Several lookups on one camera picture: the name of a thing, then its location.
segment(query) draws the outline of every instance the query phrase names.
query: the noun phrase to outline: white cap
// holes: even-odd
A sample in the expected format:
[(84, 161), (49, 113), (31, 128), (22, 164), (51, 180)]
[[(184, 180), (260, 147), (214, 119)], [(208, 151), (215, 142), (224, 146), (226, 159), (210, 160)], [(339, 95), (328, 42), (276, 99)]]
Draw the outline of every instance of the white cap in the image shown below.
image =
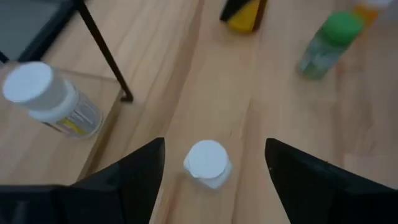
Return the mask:
[(224, 147), (213, 140), (196, 143), (187, 155), (189, 171), (196, 178), (215, 178), (224, 172), (228, 162)]
[(2, 93), (7, 100), (29, 110), (49, 110), (65, 99), (67, 89), (49, 65), (29, 62), (8, 74)]

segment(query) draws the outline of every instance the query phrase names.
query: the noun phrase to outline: pill bottle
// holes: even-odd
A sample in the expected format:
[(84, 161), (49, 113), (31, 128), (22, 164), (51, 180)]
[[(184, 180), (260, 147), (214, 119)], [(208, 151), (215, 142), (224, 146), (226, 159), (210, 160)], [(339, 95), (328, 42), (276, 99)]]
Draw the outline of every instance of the pill bottle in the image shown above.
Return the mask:
[(224, 147), (213, 140), (196, 143), (184, 163), (184, 169), (211, 189), (220, 188), (232, 171), (232, 163)]
[(43, 62), (23, 63), (6, 77), (4, 97), (29, 116), (68, 137), (82, 139), (99, 130), (102, 113), (70, 81)]

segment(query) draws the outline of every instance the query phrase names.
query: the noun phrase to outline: yellow label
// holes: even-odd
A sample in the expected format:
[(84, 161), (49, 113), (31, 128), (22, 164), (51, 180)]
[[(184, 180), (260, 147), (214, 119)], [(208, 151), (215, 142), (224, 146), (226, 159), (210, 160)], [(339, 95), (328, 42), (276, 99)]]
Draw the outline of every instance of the yellow label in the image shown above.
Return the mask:
[(72, 128), (78, 134), (81, 134), (81, 135), (85, 135), (86, 134), (86, 132), (84, 130), (80, 129), (73, 122), (71, 122), (70, 120), (68, 120), (66, 118), (64, 118), (62, 120), (62, 124), (64, 124), (65, 126), (68, 126), (69, 128)]
[(251, 32), (256, 21), (260, 0), (249, 1), (228, 20), (230, 28), (238, 32)]

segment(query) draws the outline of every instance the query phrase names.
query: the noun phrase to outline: plastic bottle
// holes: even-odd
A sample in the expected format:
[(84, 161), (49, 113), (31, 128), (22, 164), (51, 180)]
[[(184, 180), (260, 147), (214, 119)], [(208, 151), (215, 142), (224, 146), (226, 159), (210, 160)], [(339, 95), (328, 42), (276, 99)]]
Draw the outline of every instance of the plastic bottle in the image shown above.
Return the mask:
[(11, 71), (4, 97), (29, 110), (36, 120), (73, 138), (87, 138), (101, 126), (102, 113), (68, 80), (42, 62), (22, 64)]
[(309, 43), (298, 69), (307, 78), (323, 78), (363, 28), (364, 22), (352, 13), (332, 14)]
[(220, 188), (232, 171), (232, 163), (224, 147), (213, 140), (196, 143), (183, 165), (193, 178), (211, 189)]
[(392, 0), (359, 0), (356, 1), (353, 12), (362, 18), (365, 26), (368, 27), (391, 2)]

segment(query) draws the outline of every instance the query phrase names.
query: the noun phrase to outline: black metal leg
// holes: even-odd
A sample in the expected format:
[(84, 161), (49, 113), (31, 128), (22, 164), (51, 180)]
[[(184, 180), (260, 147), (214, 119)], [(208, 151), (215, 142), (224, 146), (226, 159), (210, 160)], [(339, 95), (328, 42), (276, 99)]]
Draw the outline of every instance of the black metal leg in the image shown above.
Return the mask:
[(0, 62), (7, 63), (9, 59), (0, 51)]
[(134, 97), (132, 96), (132, 93), (124, 80), (122, 73), (120, 72), (118, 65), (113, 59), (113, 56), (111, 52), (108, 49), (108, 46), (105, 43), (105, 40), (103, 39), (100, 30), (98, 30), (98, 27), (95, 24), (95, 21), (93, 17), (91, 16), (90, 12), (88, 11), (86, 4), (84, 3), (83, 0), (74, 0), (75, 6), (77, 7), (77, 10), (80, 13), (81, 18), (85, 22), (88, 30), (92, 34), (95, 42), (98, 44), (99, 49), (101, 50), (102, 54), (104, 55), (106, 62), (108, 65), (111, 67), (112, 72), (114, 73), (114, 76), (120, 83), (121, 88), (123, 89), (125, 95), (121, 98), (121, 101), (123, 102), (132, 102), (134, 100)]

